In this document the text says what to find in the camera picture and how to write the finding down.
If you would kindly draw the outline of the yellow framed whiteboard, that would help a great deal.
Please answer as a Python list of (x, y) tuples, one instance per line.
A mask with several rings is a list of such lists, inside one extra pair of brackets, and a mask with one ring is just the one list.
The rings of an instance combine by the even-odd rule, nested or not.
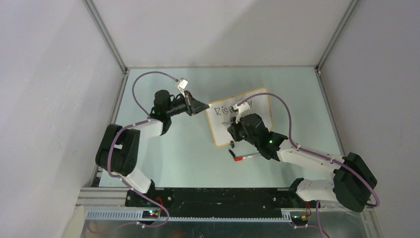
[[(233, 109), (233, 105), (241, 102), (251, 95), (257, 93), (267, 93), (268, 90), (265, 87), (257, 88), (252, 91), (243, 92), (234, 96), (221, 99), (209, 104), (207, 109), (207, 116), (210, 125), (210, 129), (213, 136), (215, 146), (221, 147), (229, 145), (232, 141), (232, 136), (228, 133), (227, 127), (222, 125), (223, 122), (230, 122), (232, 117), (235, 117), (237, 113)], [(257, 96), (247, 101), (251, 106), (249, 113), (258, 114), (265, 126), (271, 129), (273, 126), (270, 99), (268, 96)]]

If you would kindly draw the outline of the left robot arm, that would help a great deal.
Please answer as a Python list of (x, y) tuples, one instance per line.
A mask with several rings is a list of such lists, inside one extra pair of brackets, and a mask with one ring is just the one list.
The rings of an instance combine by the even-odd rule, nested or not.
[(195, 99), (186, 90), (177, 96), (167, 90), (155, 93), (150, 118), (129, 126), (109, 124), (99, 145), (96, 165), (109, 176), (126, 182), (132, 190), (138, 191), (137, 199), (144, 206), (152, 206), (157, 194), (150, 189), (153, 181), (146, 177), (137, 164), (139, 146), (150, 138), (167, 133), (171, 118), (181, 113), (194, 116), (209, 109), (209, 105)]

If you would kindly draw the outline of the black marker cap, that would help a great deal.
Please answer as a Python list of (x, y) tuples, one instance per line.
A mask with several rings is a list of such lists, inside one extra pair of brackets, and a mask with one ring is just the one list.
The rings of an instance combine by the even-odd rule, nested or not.
[(235, 158), (236, 157), (236, 155), (235, 155), (235, 153), (232, 151), (232, 150), (228, 150), (228, 152), (231, 154), (231, 156), (233, 157), (233, 158)]

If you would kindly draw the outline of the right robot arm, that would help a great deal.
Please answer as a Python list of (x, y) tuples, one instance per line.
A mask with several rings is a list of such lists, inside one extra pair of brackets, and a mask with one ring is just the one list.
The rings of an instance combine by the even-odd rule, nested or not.
[(302, 148), (287, 136), (269, 131), (257, 114), (232, 117), (227, 131), (235, 142), (248, 142), (267, 160), (294, 164), (324, 176), (321, 180), (295, 179), (288, 193), (292, 206), (320, 200), (338, 202), (351, 211), (362, 212), (369, 205), (377, 179), (360, 155), (327, 155)]

